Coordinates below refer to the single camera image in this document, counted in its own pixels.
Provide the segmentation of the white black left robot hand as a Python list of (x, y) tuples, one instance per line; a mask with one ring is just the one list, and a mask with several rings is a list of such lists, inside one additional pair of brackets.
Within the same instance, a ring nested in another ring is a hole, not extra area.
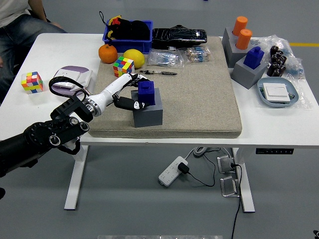
[(149, 80), (143, 75), (137, 73), (125, 73), (108, 85), (101, 93), (89, 96), (86, 100), (93, 108), (93, 116), (100, 116), (104, 112), (105, 107), (112, 103), (117, 108), (131, 111), (140, 110), (150, 106), (150, 104), (146, 102), (120, 97), (120, 92), (125, 87), (137, 87), (138, 82), (143, 81)]

